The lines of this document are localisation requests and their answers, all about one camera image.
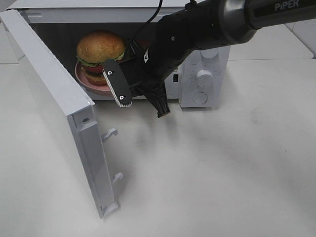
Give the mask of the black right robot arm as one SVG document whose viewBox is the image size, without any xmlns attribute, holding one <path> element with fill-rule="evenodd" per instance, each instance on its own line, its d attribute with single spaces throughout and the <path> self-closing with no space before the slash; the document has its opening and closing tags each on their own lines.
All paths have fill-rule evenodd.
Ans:
<svg viewBox="0 0 316 237">
<path fill-rule="evenodd" d="M 315 16 L 313 0 L 192 0 L 157 22 L 146 49 L 130 43 L 135 56 L 120 64 L 128 86 L 116 101 L 125 107 L 144 96 L 162 117 L 169 113 L 164 81 L 193 51 L 246 43 L 260 28 Z"/>
</svg>

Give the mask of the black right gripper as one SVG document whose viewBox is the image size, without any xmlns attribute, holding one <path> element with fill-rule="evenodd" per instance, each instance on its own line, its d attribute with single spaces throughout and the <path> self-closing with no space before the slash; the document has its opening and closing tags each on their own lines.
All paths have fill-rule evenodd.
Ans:
<svg viewBox="0 0 316 237">
<path fill-rule="evenodd" d="M 142 42 L 130 41 L 120 66 L 134 97 L 145 96 L 157 110 L 158 118 L 170 113 L 164 82 L 168 76 L 166 37 L 157 37 L 147 47 Z"/>
</svg>

